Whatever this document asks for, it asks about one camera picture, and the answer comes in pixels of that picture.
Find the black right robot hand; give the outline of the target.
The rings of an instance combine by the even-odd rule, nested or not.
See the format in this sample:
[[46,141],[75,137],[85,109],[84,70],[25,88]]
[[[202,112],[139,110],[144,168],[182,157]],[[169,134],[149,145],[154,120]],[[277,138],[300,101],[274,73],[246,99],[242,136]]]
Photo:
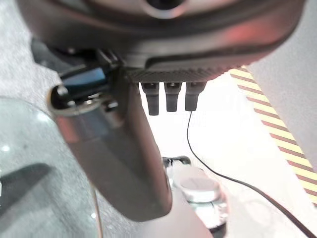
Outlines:
[[172,194],[141,103],[194,111],[208,81],[253,63],[296,29],[303,0],[18,0],[34,61],[58,73],[47,107],[99,193],[126,218],[167,215]]

